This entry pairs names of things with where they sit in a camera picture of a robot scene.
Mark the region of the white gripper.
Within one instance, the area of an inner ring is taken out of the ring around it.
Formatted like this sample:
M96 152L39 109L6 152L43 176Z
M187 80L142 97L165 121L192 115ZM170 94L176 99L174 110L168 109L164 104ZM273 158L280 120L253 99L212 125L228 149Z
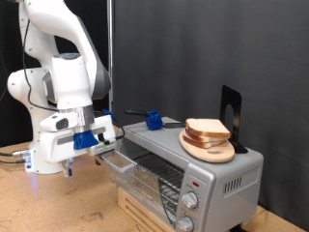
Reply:
M71 158L88 153L95 156L96 165L102 159L96 155L116 148L116 133L110 115L100 116L88 130L75 132L74 128L45 131L41 135L42 159L48 163L58 162L65 177L72 175Z

